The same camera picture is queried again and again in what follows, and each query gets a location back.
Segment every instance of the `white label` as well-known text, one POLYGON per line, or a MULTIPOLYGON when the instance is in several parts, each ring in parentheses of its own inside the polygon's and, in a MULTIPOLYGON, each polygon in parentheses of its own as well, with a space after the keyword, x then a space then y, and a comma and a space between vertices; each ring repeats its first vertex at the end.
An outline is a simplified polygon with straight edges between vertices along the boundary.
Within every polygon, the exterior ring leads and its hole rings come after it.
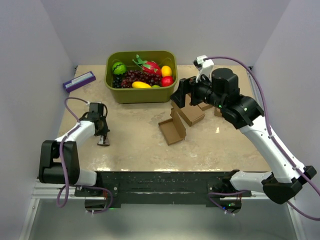
POLYGON ((89 78, 91 78, 93 76, 93 74, 91 72, 87 72, 86 74, 82 75, 82 76, 78 76, 75 79, 72 79, 70 83, 68 83, 67 85, 65 85, 66 88, 71 87, 72 85, 78 84, 84 80, 87 80, 89 78))

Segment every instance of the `watermelon toy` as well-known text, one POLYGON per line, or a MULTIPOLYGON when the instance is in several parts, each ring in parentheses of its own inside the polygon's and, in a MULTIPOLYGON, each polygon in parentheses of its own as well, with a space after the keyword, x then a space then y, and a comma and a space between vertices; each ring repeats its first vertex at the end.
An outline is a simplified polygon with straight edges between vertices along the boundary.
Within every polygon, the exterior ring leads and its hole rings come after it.
POLYGON ((137 64, 144 73, 162 76, 160 67, 154 61, 143 61, 138 54, 136 55, 136 61, 132 61, 137 64))
POLYGON ((117 61, 115 64, 112 66, 112 72, 115 75, 122 75, 127 71, 126 65, 124 65, 122 62, 117 61))

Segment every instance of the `green basket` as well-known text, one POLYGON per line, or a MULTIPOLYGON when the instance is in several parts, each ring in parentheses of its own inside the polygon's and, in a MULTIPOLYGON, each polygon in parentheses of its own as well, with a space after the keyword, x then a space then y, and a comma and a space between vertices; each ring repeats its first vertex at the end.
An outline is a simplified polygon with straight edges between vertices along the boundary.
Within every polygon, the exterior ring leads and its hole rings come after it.
POLYGON ((120 104, 133 103, 163 103, 170 100, 171 94, 174 92, 177 83, 177 63, 175 56, 168 51, 123 51, 112 54, 105 67, 105 85, 111 90, 114 99, 120 104), (136 59, 136 55, 141 59, 156 62, 160 68, 169 66, 172 69, 172 77, 174 83, 166 87, 158 88, 113 88, 112 66, 116 62, 122 62, 128 70, 140 70, 140 68, 132 61, 136 59))

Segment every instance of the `cardboard box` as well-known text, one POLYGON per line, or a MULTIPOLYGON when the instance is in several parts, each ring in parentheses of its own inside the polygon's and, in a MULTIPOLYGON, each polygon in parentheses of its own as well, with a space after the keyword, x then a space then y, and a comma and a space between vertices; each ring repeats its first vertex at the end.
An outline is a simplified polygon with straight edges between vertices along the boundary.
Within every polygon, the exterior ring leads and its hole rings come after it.
POLYGON ((204 111, 198 106, 190 106, 191 98, 185 95, 185 107, 179 108, 175 102, 171 101, 171 105, 178 112, 181 118, 191 127, 205 118, 204 111))
POLYGON ((220 112, 220 108, 218 108, 218 107, 214 108, 214 115, 217 117, 222 117, 222 114, 220 112))
POLYGON ((168 146, 181 142, 187 135, 186 128, 177 111, 172 108, 170 116, 170 119, 159 122, 159 128, 168 146))
POLYGON ((206 104, 204 102, 198 104, 199 108, 202 110, 202 111, 205 111, 205 110, 208 110, 210 108, 212 108, 213 106, 210 105, 210 104, 206 104))

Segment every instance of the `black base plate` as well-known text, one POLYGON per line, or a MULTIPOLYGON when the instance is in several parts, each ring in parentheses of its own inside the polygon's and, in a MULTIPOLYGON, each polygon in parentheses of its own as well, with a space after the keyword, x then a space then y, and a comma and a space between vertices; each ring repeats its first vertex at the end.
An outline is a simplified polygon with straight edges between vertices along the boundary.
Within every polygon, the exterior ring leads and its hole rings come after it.
MULTIPOLYGON (((98 171, 97 187, 110 190, 113 195, 113 208, 121 204, 178 204, 206 205, 216 207, 209 199, 208 193, 234 193, 236 190, 228 184, 234 174, 228 172, 139 172, 139 171, 98 171)), ((76 197, 102 197, 102 191, 81 189, 75 191, 76 197)), ((243 197, 250 197, 251 192, 243 197)), ((240 201, 221 201, 220 196, 212 196, 217 203, 239 209, 240 201)), ((101 200, 86 201, 97 205, 101 200)))

